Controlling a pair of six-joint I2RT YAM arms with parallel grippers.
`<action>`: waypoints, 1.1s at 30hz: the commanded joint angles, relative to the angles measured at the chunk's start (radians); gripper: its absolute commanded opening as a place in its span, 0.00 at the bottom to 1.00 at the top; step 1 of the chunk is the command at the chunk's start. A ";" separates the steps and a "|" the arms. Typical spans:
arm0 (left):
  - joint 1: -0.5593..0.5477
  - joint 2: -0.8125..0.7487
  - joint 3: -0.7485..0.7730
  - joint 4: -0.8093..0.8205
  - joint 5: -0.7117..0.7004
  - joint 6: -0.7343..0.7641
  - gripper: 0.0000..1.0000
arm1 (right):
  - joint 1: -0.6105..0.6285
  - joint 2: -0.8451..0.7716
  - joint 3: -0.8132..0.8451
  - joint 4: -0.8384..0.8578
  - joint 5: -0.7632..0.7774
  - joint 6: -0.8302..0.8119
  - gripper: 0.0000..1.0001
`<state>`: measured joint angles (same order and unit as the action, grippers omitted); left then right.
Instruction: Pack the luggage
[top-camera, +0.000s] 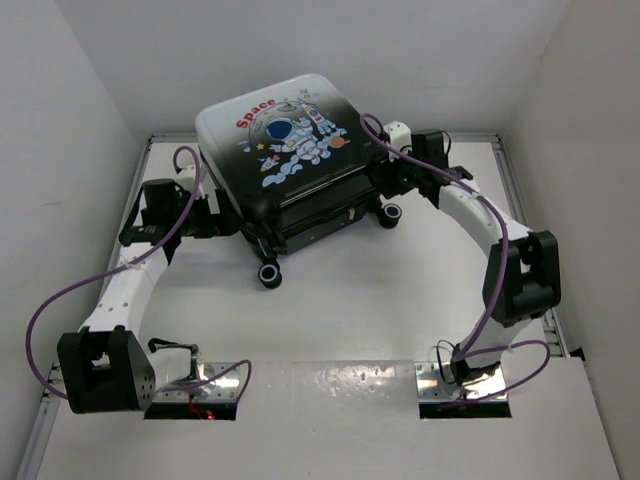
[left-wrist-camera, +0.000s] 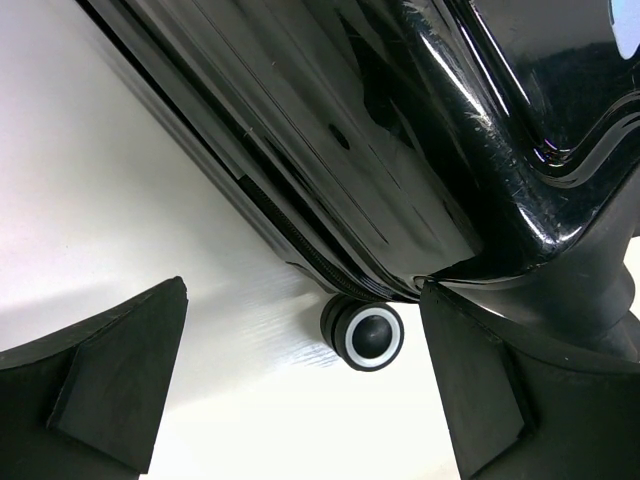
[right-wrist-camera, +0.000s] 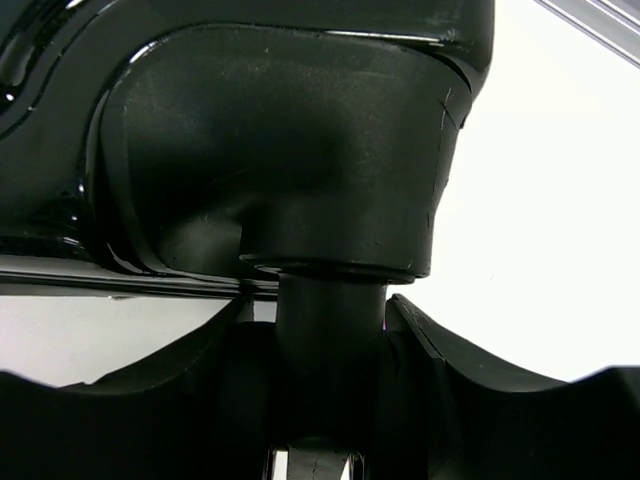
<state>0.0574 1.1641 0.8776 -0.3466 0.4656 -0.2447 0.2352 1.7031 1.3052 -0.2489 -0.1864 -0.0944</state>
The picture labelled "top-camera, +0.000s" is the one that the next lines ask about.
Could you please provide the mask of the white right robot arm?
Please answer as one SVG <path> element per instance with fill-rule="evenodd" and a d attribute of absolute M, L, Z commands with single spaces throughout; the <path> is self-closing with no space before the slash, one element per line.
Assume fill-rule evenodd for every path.
<path fill-rule="evenodd" d="M 414 134 L 392 122 L 376 134 L 389 155 L 382 163 L 387 196 L 418 191 L 455 220 L 486 255 L 484 312 L 471 333 L 452 348 L 444 378 L 458 386 L 491 374 L 532 320 L 561 299 L 559 246 L 549 231 L 534 231 L 482 194 L 474 176 L 449 164 L 449 136 Z"/>

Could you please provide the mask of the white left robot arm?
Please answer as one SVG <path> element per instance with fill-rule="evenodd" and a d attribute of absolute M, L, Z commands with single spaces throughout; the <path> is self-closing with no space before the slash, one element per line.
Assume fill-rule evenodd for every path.
<path fill-rule="evenodd" d="M 194 343 L 153 339 L 143 346 L 141 323 L 160 277 L 183 237 L 215 230 L 199 180 L 143 184 L 119 240 L 120 260 L 98 305 L 75 333 L 57 345 L 64 387 L 76 414 L 146 411 L 160 393 L 236 387 L 237 365 L 209 372 Z"/>

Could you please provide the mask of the grey suitcase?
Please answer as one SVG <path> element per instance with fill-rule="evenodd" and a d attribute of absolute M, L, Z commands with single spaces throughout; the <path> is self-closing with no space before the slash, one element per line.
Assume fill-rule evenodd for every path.
<path fill-rule="evenodd" d="M 374 214 L 393 228 L 402 210 L 385 203 L 376 168 L 387 152 L 359 112 L 324 76 L 294 77 L 209 106 L 195 130 L 202 160 L 262 264 L 260 283 L 282 282 L 279 258 Z"/>

